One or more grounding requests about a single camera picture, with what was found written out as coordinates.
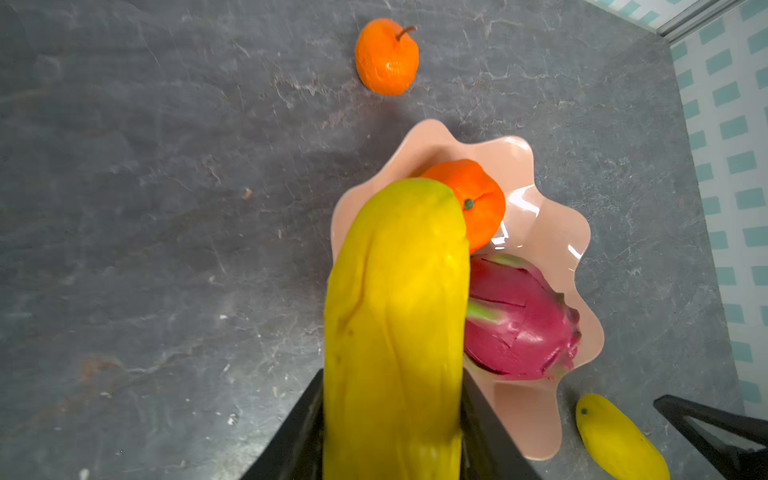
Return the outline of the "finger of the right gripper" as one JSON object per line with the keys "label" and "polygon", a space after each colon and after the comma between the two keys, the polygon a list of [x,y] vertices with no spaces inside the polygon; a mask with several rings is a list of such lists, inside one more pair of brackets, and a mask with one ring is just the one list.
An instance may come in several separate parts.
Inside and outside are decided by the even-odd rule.
{"label": "finger of the right gripper", "polygon": [[[657,398],[653,406],[725,479],[767,478],[766,420],[732,414],[673,395]],[[761,448],[744,449],[727,444],[695,420],[759,444]]]}

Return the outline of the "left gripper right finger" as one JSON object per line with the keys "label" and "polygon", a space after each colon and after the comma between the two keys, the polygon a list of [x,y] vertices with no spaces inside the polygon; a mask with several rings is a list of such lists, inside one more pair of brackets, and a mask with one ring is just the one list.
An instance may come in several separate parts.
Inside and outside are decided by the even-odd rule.
{"label": "left gripper right finger", "polygon": [[463,371],[460,425],[462,480],[540,479],[519,451],[468,369]]}

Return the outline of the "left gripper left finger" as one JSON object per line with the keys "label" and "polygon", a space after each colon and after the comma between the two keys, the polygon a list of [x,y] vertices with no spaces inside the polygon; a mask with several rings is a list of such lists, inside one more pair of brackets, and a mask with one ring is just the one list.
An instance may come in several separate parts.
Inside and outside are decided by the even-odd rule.
{"label": "left gripper left finger", "polygon": [[323,478],[323,377],[317,371],[261,455],[241,479]]}

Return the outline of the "yellow fake fruit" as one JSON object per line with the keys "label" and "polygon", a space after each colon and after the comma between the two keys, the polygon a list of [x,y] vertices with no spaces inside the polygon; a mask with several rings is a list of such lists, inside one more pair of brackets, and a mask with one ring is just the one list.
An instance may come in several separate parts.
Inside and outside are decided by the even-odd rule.
{"label": "yellow fake fruit", "polygon": [[605,397],[584,395],[576,406],[576,423],[592,459],[614,479],[670,479],[661,453]]}
{"label": "yellow fake fruit", "polygon": [[324,478],[459,477],[469,277],[448,186],[405,179],[362,207],[325,300]]}

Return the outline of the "pink dragon fruit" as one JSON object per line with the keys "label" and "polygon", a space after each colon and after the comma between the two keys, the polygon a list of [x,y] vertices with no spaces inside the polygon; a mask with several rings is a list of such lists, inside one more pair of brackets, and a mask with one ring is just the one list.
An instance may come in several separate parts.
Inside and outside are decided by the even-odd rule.
{"label": "pink dragon fruit", "polygon": [[470,257],[464,353],[481,369],[513,381],[570,371],[579,322],[534,264],[504,253]]}

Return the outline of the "red-orange persimmon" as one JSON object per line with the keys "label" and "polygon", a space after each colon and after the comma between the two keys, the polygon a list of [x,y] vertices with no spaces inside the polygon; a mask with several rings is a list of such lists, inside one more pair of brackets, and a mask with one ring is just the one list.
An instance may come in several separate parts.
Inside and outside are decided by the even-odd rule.
{"label": "red-orange persimmon", "polygon": [[471,254],[491,241],[504,219],[506,199],[498,183],[478,162],[460,159],[438,163],[421,177],[453,190],[462,207]]}

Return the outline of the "small orange tangerine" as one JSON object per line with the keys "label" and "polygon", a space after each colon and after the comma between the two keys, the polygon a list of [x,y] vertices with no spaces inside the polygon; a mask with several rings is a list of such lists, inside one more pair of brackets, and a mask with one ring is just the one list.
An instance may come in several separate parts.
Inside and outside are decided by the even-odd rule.
{"label": "small orange tangerine", "polygon": [[410,36],[416,29],[378,18],[361,30],[355,46],[355,65],[369,90],[399,96],[412,85],[420,62],[419,46]]}

